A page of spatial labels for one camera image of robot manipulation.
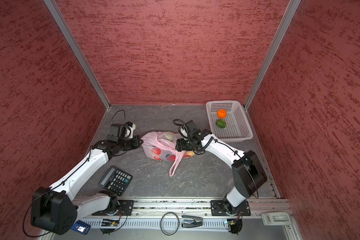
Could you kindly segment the pink plastic bag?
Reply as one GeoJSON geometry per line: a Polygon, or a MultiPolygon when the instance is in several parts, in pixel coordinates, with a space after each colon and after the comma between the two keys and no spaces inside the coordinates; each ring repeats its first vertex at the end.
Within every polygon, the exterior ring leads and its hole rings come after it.
{"type": "Polygon", "coordinates": [[[176,150],[177,140],[182,138],[179,133],[149,132],[141,138],[143,141],[142,148],[148,158],[172,162],[173,164],[169,170],[169,175],[172,177],[182,159],[196,155],[193,151],[178,152],[176,150]]]}

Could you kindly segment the white plastic basket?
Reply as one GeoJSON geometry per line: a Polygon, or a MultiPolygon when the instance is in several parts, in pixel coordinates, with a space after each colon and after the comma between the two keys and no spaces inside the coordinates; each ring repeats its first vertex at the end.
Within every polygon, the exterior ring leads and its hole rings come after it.
{"type": "Polygon", "coordinates": [[[245,115],[243,106],[238,101],[209,101],[206,103],[211,132],[226,143],[239,143],[253,138],[253,132],[245,115]],[[225,110],[227,127],[220,129],[216,125],[218,110],[225,110]]]}

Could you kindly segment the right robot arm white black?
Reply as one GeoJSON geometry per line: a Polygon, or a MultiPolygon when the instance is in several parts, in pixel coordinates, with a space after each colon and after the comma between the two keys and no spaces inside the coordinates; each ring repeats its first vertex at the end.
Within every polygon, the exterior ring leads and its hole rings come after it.
{"type": "Polygon", "coordinates": [[[196,155],[210,152],[232,169],[234,186],[223,198],[222,207],[226,214],[236,215],[243,202],[251,196],[259,196],[259,188],[268,180],[267,174],[253,151],[238,150],[218,139],[209,130],[200,130],[193,121],[173,120],[179,127],[181,139],[176,142],[176,150],[192,151],[196,155]]]}

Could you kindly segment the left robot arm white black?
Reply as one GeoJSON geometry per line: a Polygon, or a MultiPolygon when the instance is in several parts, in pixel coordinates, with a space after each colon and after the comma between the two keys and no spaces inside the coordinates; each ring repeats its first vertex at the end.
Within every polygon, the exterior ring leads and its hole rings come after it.
{"type": "Polygon", "coordinates": [[[106,215],[122,215],[117,194],[103,190],[94,196],[76,200],[83,185],[103,165],[119,152],[138,149],[143,140],[139,136],[112,142],[102,140],[90,147],[89,153],[61,179],[48,188],[38,188],[27,210],[30,224],[47,232],[63,235],[82,218],[103,211],[106,215]]]}

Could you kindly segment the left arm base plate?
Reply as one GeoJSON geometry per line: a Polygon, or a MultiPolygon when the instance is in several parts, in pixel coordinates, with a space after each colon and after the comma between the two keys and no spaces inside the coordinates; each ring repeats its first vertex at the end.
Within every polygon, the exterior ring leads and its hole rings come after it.
{"type": "Polygon", "coordinates": [[[118,200],[116,210],[103,210],[92,214],[92,216],[130,216],[132,214],[134,201],[133,200],[118,200]]]}

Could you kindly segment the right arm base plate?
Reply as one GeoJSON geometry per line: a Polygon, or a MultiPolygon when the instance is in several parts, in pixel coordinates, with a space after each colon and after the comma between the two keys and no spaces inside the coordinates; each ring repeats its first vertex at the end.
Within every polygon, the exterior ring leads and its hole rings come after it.
{"type": "Polygon", "coordinates": [[[246,200],[237,207],[233,207],[228,200],[212,200],[210,204],[212,216],[251,216],[250,206],[246,200]]]}

